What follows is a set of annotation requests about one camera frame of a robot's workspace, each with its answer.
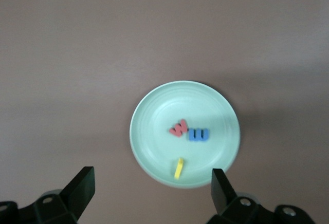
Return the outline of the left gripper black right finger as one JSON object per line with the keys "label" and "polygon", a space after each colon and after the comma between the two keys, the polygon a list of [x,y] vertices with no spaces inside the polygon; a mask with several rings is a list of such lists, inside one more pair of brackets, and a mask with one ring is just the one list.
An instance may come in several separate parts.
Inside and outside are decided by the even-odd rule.
{"label": "left gripper black right finger", "polygon": [[213,169],[211,196],[216,214],[206,224],[315,224],[301,208],[278,205],[272,212],[250,197],[239,196],[222,169]]}

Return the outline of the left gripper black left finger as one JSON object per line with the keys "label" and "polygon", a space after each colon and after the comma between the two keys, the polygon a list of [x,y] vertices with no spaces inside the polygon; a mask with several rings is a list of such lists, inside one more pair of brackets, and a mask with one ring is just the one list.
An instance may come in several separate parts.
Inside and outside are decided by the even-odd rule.
{"label": "left gripper black left finger", "polygon": [[45,192],[24,208],[0,201],[0,224],[78,224],[94,194],[95,169],[85,166],[63,189]]}

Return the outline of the yellow foam letter i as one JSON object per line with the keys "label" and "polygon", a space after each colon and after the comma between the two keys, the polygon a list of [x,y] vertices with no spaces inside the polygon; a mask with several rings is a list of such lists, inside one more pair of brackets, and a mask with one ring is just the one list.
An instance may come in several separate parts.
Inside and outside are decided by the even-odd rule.
{"label": "yellow foam letter i", "polygon": [[178,162],[177,162],[176,169],[175,169],[175,173],[174,173],[174,178],[175,179],[179,179],[180,178],[180,175],[181,175],[183,166],[184,166],[184,159],[183,158],[179,158],[178,159]]}

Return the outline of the blue foam lowercase m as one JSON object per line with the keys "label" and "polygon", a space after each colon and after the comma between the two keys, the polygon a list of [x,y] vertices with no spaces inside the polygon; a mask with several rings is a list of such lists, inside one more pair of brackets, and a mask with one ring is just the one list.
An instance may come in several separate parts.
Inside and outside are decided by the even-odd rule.
{"label": "blue foam lowercase m", "polygon": [[188,130],[189,141],[201,141],[205,142],[209,139],[209,130],[204,128],[190,128]]}

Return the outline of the red foam lowercase w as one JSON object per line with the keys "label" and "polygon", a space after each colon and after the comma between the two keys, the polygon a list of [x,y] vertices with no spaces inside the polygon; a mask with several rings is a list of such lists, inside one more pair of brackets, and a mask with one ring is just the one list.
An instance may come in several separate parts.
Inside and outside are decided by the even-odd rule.
{"label": "red foam lowercase w", "polygon": [[188,126],[185,119],[181,119],[178,123],[176,123],[169,129],[169,132],[176,137],[181,137],[184,133],[187,133]]}

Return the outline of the green plate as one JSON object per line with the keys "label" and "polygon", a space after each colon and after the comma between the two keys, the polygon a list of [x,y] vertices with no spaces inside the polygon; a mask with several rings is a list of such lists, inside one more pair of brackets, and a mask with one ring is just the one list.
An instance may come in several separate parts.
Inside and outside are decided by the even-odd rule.
{"label": "green plate", "polygon": [[[189,141],[188,132],[169,132],[185,119],[188,130],[209,130],[205,142]],[[240,125],[228,100],[217,90],[194,81],[175,81],[150,91],[137,105],[130,124],[130,144],[141,168],[165,185],[191,189],[207,185],[213,169],[227,171],[240,147]],[[174,178],[179,158],[184,166]]]}

